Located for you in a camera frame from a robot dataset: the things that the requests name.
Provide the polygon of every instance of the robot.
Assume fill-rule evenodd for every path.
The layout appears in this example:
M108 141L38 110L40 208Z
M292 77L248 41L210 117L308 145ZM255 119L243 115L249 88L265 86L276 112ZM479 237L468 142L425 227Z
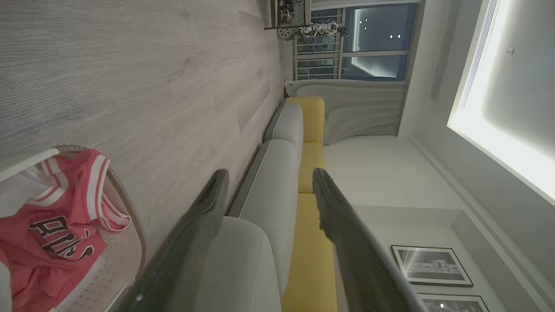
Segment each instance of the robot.
M337 34L343 36L347 33L345 26L335 22L327 23L311 23L308 27L300 28L279 28L277 30L277 36L285 41L290 41L295 38L298 34L304 38L314 38L314 37L327 37L335 36Z

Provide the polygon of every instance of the gray cushion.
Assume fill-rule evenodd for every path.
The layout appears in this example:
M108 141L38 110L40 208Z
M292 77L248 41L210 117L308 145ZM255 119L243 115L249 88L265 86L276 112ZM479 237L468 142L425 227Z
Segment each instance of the gray cushion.
M246 220L224 217L210 244L195 311L281 311L270 242Z
M260 151L264 150L266 153L257 155L262 157L260 166L249 169L248 175L255 175L252 185L241 186L248 190L243 206L234 203L232 209L242 208L238 216L258 225L268 235L276 263L277 285L283 295L295 234L299 184L297 151L285 140L264 142Z
M264 141L278 139L293 143L297 149L297 157L300 166L303 138L304 130L301 107L297 103L285 103L280 105L272 117L268 129L264 133Z

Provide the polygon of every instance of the framed picture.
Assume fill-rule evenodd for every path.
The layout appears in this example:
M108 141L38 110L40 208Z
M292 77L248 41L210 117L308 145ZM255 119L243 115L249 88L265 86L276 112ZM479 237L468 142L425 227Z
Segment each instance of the framed picture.
M489 312L481 296L418 295L430 312Z
M401 273L413 284L473 287L451 248L391 246Z

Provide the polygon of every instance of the floor plank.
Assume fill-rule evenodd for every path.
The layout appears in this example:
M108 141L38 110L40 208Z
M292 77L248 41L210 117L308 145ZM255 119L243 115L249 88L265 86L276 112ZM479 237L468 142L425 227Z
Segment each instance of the floor plank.
M149 255L214 170L232 192L283 94L264 0L0 2L0 168L98 149Z

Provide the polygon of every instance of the laundry basket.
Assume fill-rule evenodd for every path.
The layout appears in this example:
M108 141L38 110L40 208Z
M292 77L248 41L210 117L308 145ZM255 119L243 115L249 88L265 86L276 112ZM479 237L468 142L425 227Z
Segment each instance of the laundry basket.
M75 145L48 149L1 170L0 182L54 155L71 156L71 153L77 154L83 150L87 148ZM108 311L118 296L135 282L144 266L147 250L143 227L135 207L110 168L106 174L103 191L116 209L131 216L132 225L118 234L100 230L107 248L81 283L52 311Z

